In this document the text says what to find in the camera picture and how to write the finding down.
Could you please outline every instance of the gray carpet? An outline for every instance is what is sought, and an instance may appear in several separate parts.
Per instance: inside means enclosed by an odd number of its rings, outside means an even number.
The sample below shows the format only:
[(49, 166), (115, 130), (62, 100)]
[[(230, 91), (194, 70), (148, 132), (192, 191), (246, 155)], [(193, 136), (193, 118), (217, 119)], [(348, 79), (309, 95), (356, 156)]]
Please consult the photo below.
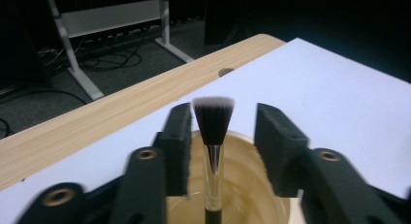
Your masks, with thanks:
[[(190, 19), (174, 24), (171, 27), (171, 43), (195, 59), (217, 50), (218, 46), (204, 46), (204, 25), (204, 21), (200, 19)], [(84, 41), (79, 48), (81, 68), (105, 95), (110, 95), (183, 64), (180, 59), (154, 42), (155, 38), (161, 37), (159, 26), (150, 27), (144, 38), (143, 36), (144, 33), (136, 30), (128, 35), (111, 37), (102, 41)], [(139, 46), (137, 54), (140, 57), (133, 55), (125, 67), (105, 69), (118, 67), (118, 64), (125, 61), (126, 56), (133, 54), (136, 46)], [(85, 51), (93, 53), (94, 56), (82, 58), (86, 54)], [(53, 63), (57, 66), (58, 63), (64, 64), (63, 55), (64, 53), (62, 53), (62, 59), (55, 60)], [(86, 103), (92, 102), (64, 68), (61, 67), (55, 73), (52, 82), (55, 89), (70, 92)], [(12, 133), (83, 106), (80, 100), (69, 94), (38, 93), (44, 90), (47, 89), (24, 87), (0, 99), (0, 118), (9, 123)], [(3, 138), (4, 134), (5, 125), (0, 123), (0, 138)]]

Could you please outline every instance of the black bristles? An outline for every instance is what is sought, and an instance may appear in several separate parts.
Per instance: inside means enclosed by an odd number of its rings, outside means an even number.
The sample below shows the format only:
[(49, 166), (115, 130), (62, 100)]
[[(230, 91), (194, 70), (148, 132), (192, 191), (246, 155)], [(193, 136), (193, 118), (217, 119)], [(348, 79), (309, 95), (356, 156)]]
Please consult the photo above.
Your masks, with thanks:
[(204, 144), (222, 144), (233, 113), (234, 100), (226, 97), (197, 98), (193, 100), (193, 108)]

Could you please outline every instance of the brush handle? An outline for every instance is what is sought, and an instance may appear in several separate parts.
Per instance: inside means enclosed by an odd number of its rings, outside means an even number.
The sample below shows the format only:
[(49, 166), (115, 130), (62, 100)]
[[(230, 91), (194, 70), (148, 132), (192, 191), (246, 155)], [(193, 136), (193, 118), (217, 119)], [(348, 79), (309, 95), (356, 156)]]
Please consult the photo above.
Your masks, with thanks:
[(224, 178), (224, 146), (204, 145), (204, 172), (205, 172), (205, 219), (207, 214), (219, 213), (223, 205), (223, 178)]

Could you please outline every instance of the wooden table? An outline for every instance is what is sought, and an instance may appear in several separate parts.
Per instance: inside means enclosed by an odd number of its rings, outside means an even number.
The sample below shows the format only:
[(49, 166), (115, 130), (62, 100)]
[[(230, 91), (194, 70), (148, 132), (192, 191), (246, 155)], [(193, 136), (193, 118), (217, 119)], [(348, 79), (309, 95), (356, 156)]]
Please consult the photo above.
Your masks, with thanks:
[(257, 35), (0, 141), (0, 190), (285, 43)]

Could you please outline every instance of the white tabletop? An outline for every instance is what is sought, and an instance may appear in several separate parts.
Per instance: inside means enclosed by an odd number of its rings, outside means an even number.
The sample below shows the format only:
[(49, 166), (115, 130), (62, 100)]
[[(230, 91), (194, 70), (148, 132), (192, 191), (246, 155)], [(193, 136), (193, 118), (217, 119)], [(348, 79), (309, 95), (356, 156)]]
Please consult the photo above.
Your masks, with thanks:
[[(120, 176), (130, 152), (149, 146), (169, 110), (195, 97), (236, 101), (229, 129), (253, 137), (257, 103), (284, 111), (310, 147), (344, 154), (365, 180), (400, 197), (411, 185), (410, 84), (301, 39), (278, 48), (0, 192), (2, 223), (58, 182), (86, 191)], [(193, 121), (193, 130), (197, 130)]]

